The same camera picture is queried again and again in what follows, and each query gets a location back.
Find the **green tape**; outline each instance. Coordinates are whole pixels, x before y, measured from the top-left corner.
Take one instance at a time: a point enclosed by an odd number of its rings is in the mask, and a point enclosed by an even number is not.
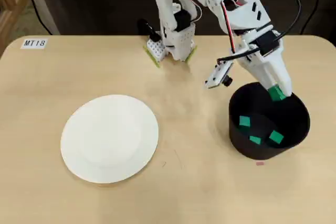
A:
[[[242,116],[241,115],[239,117],[239,125],[240,126],[250,127],[251,126],[250,118],[248,116]]]
[[[256,144],[261,144],[261,138],[256,136],[250,136],[250,140]]]
[[[197,49],[197,46],[191,51],[188,58],[185,60],[186,63],[190,61],[190,58],[195,54],[196,49]]]
[[[273,131],[271,136],[269,136],[270,139],[272,139],[277,144],[280,144],[281,141],[284,139],[284,136],[281,135],[279,132]]]
[[[279,85],[275,85],[268,90],[269,95],[271,96],[274,102],[281,101],[286,98]]]
[[[148,49],[143,46],[143,49],[145,50],[145,52],[148,54],[148,56],[151,58],[151,60],[154,62],[154,64],[160,68],[160,64],[156,61],[156,59],[154,58],[154,56],[152,56],[151,52],[148,51]]]

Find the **table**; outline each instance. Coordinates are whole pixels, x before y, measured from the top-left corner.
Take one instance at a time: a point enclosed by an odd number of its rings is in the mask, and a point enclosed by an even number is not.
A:
[[[157,68],[141,37],[50,37],[44,50],[13,42],[0,60],[0,223],[336,223],[336,50],[288,36],[283,54],[311,130],[299,146],[265,161],[228,138],[228,102],[254,79],[238,64],[229,87],[204,88],[227,37],[196,37],[189,64]],[[100,186],[72,175],[62,129],[84,103],[127,94],[154,111],[158,148],[147,167]]]

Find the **black cylindrical container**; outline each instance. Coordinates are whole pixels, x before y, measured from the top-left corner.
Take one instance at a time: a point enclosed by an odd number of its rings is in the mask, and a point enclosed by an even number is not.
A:
[[[250,119],[250,126],[241,126],[240,116]],[[272,101],[260,83],[239,88],[229,104],[229,134],[234,147],[246,157],[265,160],[301,143],[310,129],[309,113],[295,95]],[[280,143],[270,139],[273,131],[283,135]],[[261,139],[261,143],[250,137]]]

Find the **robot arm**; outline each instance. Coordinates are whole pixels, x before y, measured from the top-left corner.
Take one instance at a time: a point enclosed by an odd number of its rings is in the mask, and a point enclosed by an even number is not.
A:
[[[148,49],[157,61],[168,53],[175,60],[185,61],[194,49],[193,36],[197,10],[193,0],[179,0],[182,6],[173,4],[173,0],[156,0],[161,23],[161,40],[148,42]],[[197,0],[208,7],[218,18],[223,32],[240,36],[238,43],[232,42],[230,55],[238,55],[257,47],[261,51],[239,58],[238,62],[269,90],[274,100],[291,96],[291,80],[282,60],[282,40],[274,41],[279,35],[273,30],[270,18],[260,0]],[[234,3],[234,9],[226,10],[228,1]],[[232,79],[228,76],[233,65],[232,60],[219,62],[206,81],[207,88],[228,86]]]

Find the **white paper plate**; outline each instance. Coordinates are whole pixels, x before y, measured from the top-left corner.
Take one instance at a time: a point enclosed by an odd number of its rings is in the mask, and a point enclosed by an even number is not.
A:
[[[139,172],[159,139],[155,115],[143,102],[108,95],[80,107],[68,120],[61,154],[69,170],[94,183],[112,183]]]

